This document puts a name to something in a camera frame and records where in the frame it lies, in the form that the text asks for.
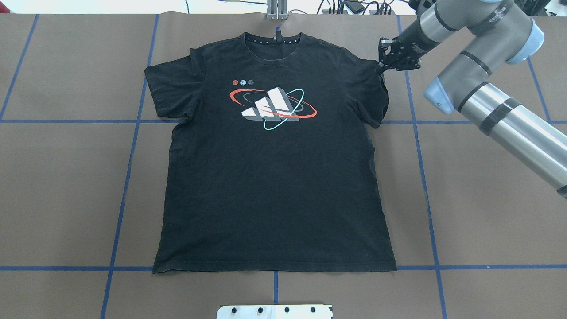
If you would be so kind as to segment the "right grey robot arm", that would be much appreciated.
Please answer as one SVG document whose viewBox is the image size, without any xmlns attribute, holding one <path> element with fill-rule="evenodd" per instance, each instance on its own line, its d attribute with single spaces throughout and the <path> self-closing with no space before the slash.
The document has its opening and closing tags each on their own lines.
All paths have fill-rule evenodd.
<svg viewBox="0 0 567 319">
<path fill-rule="evenodd" d="M 416 21 L 399 36 L 380 39 L 381 72 L 418 69 L 421 57 L 462 28 L 474 39 L 431 81 L 425 98 L 442 113 L 461 113 L 565 197 L 565 134 L 488 80 L 504 63 L 527 60 L 545 39 L 513 0 L 420 5 Z"/>
</svg>

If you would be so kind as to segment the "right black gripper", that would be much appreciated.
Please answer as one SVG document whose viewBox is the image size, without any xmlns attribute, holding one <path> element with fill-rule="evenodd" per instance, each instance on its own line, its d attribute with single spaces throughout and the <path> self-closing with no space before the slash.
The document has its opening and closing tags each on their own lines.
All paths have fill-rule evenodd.
<svg viewBox="0 0 567 319">
<path fill-rule="evenodd" d="M 379 74 L 391 69 L 406 71 L 421 68 L 421 59 L 411 49 L 406 49 L 398 38 L 380 38 L 377 50 Z"/>
</svg>

